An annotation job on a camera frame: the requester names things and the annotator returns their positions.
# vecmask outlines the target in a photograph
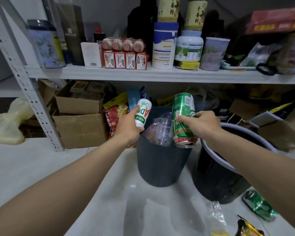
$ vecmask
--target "white plastic bottle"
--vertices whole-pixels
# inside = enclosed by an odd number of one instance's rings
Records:
[[[140,105],[140,109],[136,113],[134,119],[137,127],[144,127],[148,114],[152,108],[152,103],[149,100],[142,98],[138,101],[138,105]]]
[[[201,31],[183,30],[177,38],[175,60],[199,62],[203,49],[201,34]]]

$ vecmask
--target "red box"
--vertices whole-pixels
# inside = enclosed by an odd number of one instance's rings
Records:
[[[146,70],[147,69],[147,54],[145,52],[137,53],[136,69]]]
[[[126,69],[136,69],[136,54],[126,52]]]
[[[107,69],[116,68],[115,56],[113,51],[104,50],[104,59],[105,59],[105,68]]]
[[[115,51],[114,59],[116,63],[117,69],[125,69],[126,68],[126,54],[125,52]]]

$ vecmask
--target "shelf post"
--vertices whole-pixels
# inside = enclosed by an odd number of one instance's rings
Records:
[[[54,151],[63,151],[59,133],[38,91],[38,84],[34,76],[29,78],[24,66],[27,65],[22,51],[16,41],[8,23],[3,5],[12,5],[9,0],[0,0],[0,50],[3,53],[24,95],[39,121],[46,138]]]

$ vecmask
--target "light blue cap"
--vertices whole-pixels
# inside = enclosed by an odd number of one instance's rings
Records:
[[[202,31],[197,30],[182,30],[181,31],[182,36],[194,36],[194,37],[201,37]]]

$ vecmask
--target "white and blue canister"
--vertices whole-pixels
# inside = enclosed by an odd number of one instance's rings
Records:
[[[184,62],[199,62],[203,48],[201,31],[183,30],[177,38],[175,60]]]
[[[155,22],[152,67],[171,69],[174,64],[178,22]]]
[[[34,52],[41,68],[66,66],[56,28],[47,20],[27,20]]]

